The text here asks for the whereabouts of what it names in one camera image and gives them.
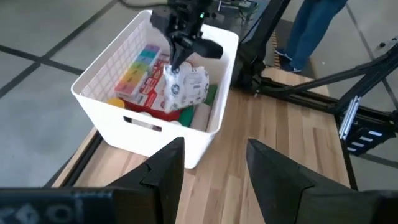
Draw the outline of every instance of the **plastic bag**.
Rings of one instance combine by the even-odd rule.
[[[165,65],[163,75],[166,84],[164,89],[164,110],[169,113],[206,100],[209,89],[209,76],[203,66],[192,67],[184,62],[176,71],[171,65]]]

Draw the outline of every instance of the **person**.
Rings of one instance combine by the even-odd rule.
[[[304,0],[293,23],[286,48],[275,52],[286,61],[281,69],[300,73],[313,51],[321,42],[331,20],[348,0]]]

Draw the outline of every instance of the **blue jeans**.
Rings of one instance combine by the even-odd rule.
[[[286,46],[290,65],[298,70],[304,68],[312,52],[321,42],[334,16],[347,0],[304,0],[294,20]]]

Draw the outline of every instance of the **gray floor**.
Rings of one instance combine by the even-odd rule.
[[[13,0],[0,2],[0,45],[43,56],[110,0]],[[302,0],[291,1],[283,19],[293,21]],[[394,25],[393,0],[350,0],[333,20],[325,38],[312,55],[317,77],[370,61],[378,42],[398,34]],[[73,39],[51,60],[85,69],[117,36],[137,12],[116,5]],[[361,40],[357,27],[363,33]],[[0,52],[0,89],[33,62]],[[0,186],[42,186],[73,154],[92,123],[70,93],[78,76],[41,65],[14,89],[0,98]],[[398,95],[398,77],[387,81]],[[329,85],[330,94],[340,97],[355,80]],[[381,84],[369,92],[362,105],[377,110],[395,109]],[[369,153],[398,161],[397,139]],[[397,189],[398,169],[352,157],[360,189]]]

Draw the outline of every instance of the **shoe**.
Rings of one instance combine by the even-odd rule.
[[[282,47],[277,47],[275,49],[275,53],[277,53],[278,55],[285,57],[289,60],[292,60],[292,58],[290,58],[289,56],[287,56],[287,53],[285,52],[285,49],[283,49]]]
[[[296,69],[292,67],[290,64],[286,63],[284,65],[280,66],[280,69],[282,69],[285,72],[291,72],[291,73],[300,73],[302,70]]]

